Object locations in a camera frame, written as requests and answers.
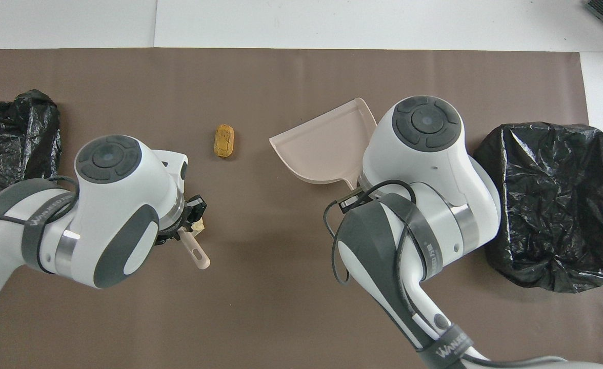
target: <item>brown mat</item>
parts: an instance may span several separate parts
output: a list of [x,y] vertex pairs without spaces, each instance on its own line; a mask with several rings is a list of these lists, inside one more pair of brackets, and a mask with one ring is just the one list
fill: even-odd
[[[103,291],[22,267],[0,294],[0,368],[424,367],[357,283],[332,276],[322,211],[346,186],[295,178],[267,138],[357,96],[376,119],[406,96],[445,98],[471,151],[498,124],[588,123],[576,53],[0,50],[0,100],[28,89],[62,111],[62,174],[81,145],[111,133],[187,154],[212,264],[197,270],[170,241]],[[218,124],[236,131],[227,160],[213,156]],[[425,288],[482,354],[603,363],[603,288],[520,288],[481,251]]]

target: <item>robotic arm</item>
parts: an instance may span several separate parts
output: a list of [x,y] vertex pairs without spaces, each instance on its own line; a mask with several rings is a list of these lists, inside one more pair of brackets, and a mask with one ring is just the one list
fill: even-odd
[[603,368],[558,357],[489,361],[421,289],[500,224],[497,189],[468,156],[463,120],[449,103],[414,96],[394,105],[372,135],[359,183],[365,193],[340,203],[346,215],[334,248],[430,369]]
[[[206,203],[200,196],[184,200],[186,169],[184,154],[111,135],[89,142],[76,155],[76,192],[40,178],[4,189],[0,290],[22,264],[107,288],[135,273],[155,242],[179,234],[194,241],[185,232],[201,218]],[[191,254],[208,266],[196,246],[199,255]]]

